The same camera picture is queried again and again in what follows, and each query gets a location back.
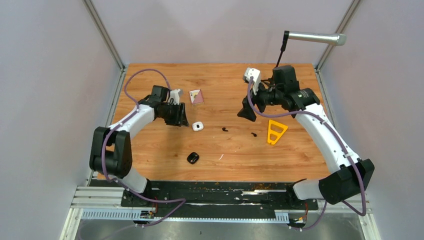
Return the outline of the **white earbud charging case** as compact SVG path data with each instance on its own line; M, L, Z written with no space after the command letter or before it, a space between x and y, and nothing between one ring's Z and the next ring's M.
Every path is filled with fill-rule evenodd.
M202 131L203 129L204 129L204 124L201 121L197 121L192 124L192 130L194 132L199 132L199 131Z

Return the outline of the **black earbud charging case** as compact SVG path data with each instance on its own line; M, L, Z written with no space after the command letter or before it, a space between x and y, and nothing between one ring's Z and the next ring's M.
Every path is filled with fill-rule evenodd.
M192 165L195 164L199 159L200 159L200 155L196 152L191 152L187 156L187 161Z

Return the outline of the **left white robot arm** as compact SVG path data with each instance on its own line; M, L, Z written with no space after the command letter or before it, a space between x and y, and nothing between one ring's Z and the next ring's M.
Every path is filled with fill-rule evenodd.
M147 189L149 180L133 167L131 140L157 118L168 126L189 126L182 95L182 89L154 85L151 94L137 101L124 118L93 132L89 167L135 191L133 198L142 207L152 203L153 193Z

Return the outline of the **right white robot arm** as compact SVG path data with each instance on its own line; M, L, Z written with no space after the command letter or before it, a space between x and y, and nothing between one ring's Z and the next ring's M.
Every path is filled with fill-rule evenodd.
M290 208L298 209L308 199L323 199L335 205L355 195L365 198L375 170L373 162L361 159L348 146L329 121L314 91L300 87L293 66L275 67L272 77L266 81L262 80L260 70L248 67L243 80L248 83L248 92L238 117L254 122L257 115L264 115L267 106L281 106L309 134L330 172L319 180L293 183L285 195Z

